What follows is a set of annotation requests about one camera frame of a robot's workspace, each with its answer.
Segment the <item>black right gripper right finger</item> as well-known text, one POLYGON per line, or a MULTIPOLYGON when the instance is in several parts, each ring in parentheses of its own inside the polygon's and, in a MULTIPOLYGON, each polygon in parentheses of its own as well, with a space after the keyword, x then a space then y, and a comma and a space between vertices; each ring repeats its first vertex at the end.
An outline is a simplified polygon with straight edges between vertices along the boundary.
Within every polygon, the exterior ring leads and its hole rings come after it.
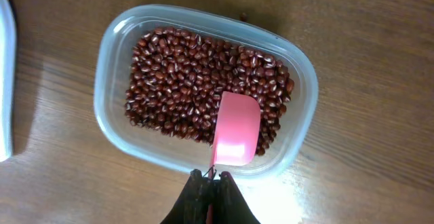
POLYGON ((213 224, 260 224, 231 174, 224 171, 214 187, 213 224))

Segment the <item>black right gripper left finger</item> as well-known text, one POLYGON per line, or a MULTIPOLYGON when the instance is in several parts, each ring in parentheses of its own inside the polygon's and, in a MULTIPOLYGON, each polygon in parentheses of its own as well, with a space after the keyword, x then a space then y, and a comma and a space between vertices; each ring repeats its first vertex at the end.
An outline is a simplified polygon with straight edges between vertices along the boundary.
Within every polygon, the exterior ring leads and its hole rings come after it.
POLYGON ((161 224, 206 224, 211 201, 212 181, 202 176, 200 170, 194 169, 161 224))

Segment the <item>pink measuring scoop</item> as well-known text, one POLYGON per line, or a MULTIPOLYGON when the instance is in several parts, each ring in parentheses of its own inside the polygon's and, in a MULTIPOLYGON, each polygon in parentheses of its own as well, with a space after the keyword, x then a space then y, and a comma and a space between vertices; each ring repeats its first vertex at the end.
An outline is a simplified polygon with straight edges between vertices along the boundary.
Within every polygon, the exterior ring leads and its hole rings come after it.
MULTIPOLYGON (((260 107, 252 97, 223 92, 218 110, 208 178, 216 176, 215 165, 245 166, 256 153, 260 107)), ((212 224, 209 205, 206 224, 212 224)))

